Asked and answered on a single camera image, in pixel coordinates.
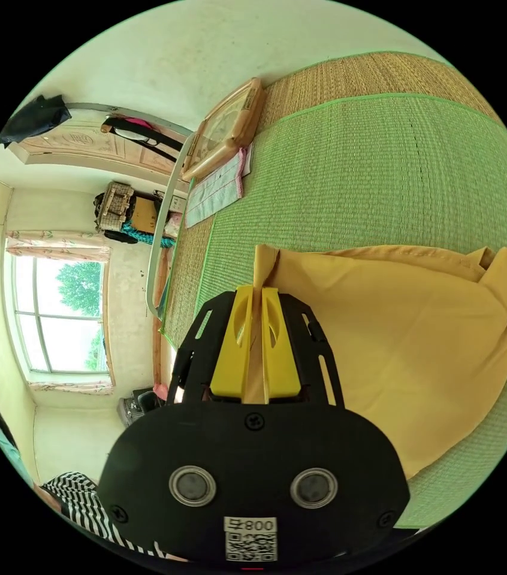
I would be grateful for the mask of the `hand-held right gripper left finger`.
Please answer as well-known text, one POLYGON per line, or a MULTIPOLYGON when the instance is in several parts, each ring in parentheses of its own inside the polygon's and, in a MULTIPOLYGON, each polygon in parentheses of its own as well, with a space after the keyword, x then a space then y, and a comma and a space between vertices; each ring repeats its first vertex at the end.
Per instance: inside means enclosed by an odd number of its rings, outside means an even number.
POLYGON ((230 295, 230 313, 210 391, 220 400, 241 401, 248 379, 254 289, 241 285, 230 295))

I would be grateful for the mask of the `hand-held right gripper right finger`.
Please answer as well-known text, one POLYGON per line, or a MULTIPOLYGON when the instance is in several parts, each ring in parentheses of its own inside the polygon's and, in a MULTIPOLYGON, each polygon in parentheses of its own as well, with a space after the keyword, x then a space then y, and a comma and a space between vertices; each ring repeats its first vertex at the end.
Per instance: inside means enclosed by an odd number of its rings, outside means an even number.
POLYGON ((261 291, 261 342, 265 401, 298 397, 300 379, 279 291, 274 287, 264 287, 261 291))

